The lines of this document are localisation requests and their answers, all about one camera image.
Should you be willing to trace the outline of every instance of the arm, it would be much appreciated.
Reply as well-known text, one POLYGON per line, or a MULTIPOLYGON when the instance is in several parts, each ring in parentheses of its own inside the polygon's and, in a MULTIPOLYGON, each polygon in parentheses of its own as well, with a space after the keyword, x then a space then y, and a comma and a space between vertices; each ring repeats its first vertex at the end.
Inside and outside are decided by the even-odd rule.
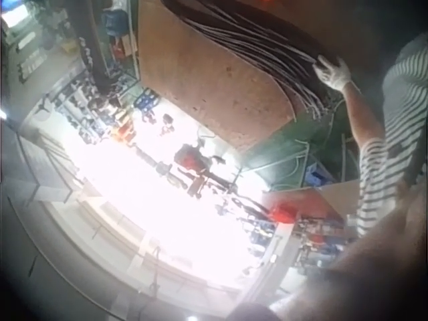
POLYGON ((348 109, 348 117, 358 147, 361 149, 366 142, 373 138, 383 138, 383 128, 367 106, 358 88, 352 83, 348 66, 339 59, 339 66, 335 66, 324 57, 319 57, 314 70, 318 78, 327 86, 342 92, 348 109))
POLYGON ((373 138, 384 138, 384 130, 375 118, 364 97, 354 85, 349 82, 342 90, 348 110, 352 135, 361 149, 366 142, 373 138))

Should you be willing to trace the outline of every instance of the window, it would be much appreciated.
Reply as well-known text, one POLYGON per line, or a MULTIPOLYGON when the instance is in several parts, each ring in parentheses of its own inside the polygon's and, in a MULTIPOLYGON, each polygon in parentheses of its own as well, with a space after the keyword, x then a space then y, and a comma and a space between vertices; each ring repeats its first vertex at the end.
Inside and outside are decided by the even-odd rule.
POLYGON ((25 5, 20 5, 19 7, 16 7, 11 11, 4 12, 1 14, 1 18, 4 20, 4 22, 9 28, 15 27, 28 16, 29 13, 25 5))

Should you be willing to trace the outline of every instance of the wire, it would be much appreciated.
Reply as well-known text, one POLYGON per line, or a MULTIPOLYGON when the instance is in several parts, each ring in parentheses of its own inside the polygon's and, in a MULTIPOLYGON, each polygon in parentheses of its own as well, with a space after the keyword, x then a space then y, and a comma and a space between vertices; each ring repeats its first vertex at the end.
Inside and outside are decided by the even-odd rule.
POLYGON ((331 55, 296 26, 238 1, 195 0, 209 14, 181 0, 161 1, 189 27, 269 74, 284 94, 295 92, 313 119, 329 111, 328 93, 312 65, 319 54, 331 55))

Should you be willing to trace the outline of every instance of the sleeve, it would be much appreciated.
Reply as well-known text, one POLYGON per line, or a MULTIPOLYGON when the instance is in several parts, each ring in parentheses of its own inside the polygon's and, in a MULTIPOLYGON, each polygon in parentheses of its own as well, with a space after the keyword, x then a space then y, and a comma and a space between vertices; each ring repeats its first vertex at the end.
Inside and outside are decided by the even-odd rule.
POLYGON ((360 180, 366 183, 385 153, 385 141, 374 138, 364 144, 360 151, 360 180))

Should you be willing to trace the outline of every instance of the light fixture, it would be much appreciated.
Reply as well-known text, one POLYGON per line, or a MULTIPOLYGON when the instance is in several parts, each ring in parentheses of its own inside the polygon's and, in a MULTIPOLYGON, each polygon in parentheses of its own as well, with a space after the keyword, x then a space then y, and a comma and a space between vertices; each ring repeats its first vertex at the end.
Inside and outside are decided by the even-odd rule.
POLYGON ((15 9, 2 13, 1 17, 9 28, 15 27, 18 23, 22 22, 29 16, 29 12, 25 5, 20 5, 15 9))
POLYGON ((0 118, 1 118, 1 119, 4 119, 4 120, 6 120, 6 119, 7 119, 7 115, 6 115, 6 113, 5 113, 4 111, 2 111, 1 109, 0 109, 0 118))

